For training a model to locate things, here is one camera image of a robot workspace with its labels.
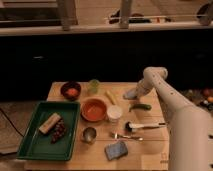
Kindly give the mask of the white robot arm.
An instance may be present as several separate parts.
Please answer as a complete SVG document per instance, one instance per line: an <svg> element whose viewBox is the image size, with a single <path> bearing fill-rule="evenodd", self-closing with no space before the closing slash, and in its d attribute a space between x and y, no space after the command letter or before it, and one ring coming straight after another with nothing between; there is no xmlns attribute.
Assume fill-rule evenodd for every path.
<svg viewBox="0 0 213 171"><path fill-rule="evenodd" d="M137 96L155 89L172 115L168 171L213 171L213 116L185 98L166 81L164 67L147 67L138 82Z"/></svg>

